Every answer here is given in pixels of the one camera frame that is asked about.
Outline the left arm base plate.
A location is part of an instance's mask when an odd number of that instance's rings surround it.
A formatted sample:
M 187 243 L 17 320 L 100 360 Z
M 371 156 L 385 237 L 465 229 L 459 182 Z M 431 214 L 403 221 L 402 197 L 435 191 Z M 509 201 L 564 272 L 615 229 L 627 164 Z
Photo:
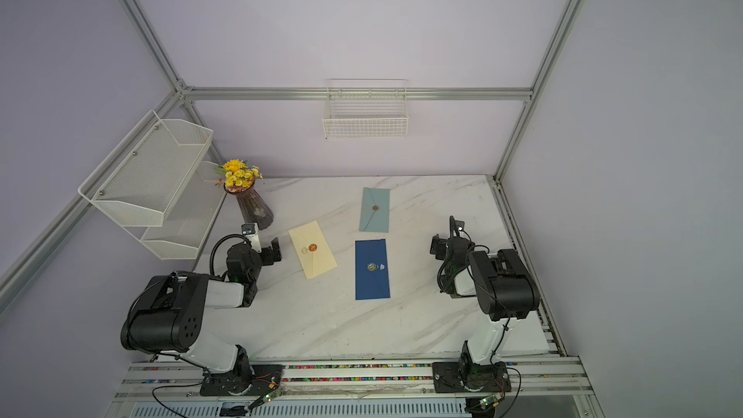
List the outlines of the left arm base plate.
M 284 366 L 251 365 L 246 373 L 219 373 L 205 377 L 199 395 L 203 397 L 264 396 L 279 388 Z

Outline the dark blue envelope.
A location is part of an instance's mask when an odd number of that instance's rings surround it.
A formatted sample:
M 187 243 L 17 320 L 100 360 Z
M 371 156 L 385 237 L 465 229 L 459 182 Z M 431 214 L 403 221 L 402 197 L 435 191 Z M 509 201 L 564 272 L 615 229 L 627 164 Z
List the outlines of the dark blue envelope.
M 355 242 L 355 299 L 391 297 L 387 246 L 384 239 Z

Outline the teal envelope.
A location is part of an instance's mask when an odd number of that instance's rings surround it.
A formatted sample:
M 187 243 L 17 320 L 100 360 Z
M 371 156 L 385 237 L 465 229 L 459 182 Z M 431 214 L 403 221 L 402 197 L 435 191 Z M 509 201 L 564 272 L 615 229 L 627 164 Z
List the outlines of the teal envelope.
M 364 188 L 362 195 L 359 230 L 361 232 L 388 233 L 390 228 L 390 191 Z

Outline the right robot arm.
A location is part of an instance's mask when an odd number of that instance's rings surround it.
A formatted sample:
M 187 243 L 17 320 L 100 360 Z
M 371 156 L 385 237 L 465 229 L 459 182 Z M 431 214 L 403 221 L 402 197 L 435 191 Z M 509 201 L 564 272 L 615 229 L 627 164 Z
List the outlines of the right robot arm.
M 541 293 L 536 282 L 516 250 L 502 249 L 491 255 L 487 246 L 470 239 L 464 222 L 453 217 L 448 237 L 431 238 L 430 253 L 441 262 L 439 291 L 453 299 L 466 298 L 457 283 L 458 276 L 466 276 L 473 284 L 470 297 L 488 319 L 485 327 L 464 341 L 458 360 L 431 365 L 435 392 L 511 392 L 502 350 L 519 322 L 539 309 Z

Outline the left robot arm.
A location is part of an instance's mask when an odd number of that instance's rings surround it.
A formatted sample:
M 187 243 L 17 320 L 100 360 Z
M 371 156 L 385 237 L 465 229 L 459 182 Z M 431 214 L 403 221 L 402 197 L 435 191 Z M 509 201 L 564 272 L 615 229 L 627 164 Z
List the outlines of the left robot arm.
M 206 273 L 176 271 L 153 277 L 129 307 L 120 343 L 129 351 L 164 355 L 201 368 L 207 377 L 249 379 L 253 369 L 239 344 L 204 326 L 218 309 L 249 308 L 263 268 L 282 260 L 280 239 L 259 242 L 254 223 L 243 224 L 213 246 Z

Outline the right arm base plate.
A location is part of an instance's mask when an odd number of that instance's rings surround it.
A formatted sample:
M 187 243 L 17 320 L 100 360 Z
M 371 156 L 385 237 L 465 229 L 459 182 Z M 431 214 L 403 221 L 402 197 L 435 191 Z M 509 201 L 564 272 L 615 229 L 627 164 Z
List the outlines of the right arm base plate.
M 511 379 L 504 362 L 475 363 L 467 342 L 457 361 L 437 361 L 431 364 L 433 386 L 437 393 L 508 393 Z

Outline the cream envelope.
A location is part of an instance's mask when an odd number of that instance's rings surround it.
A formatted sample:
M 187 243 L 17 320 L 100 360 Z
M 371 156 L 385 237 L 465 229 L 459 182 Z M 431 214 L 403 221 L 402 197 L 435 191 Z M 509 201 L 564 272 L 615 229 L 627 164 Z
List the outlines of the cream envelope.
M 289 231 L 300 265 L 308 280 L 338 267 L 338 263 L 317 221 Z

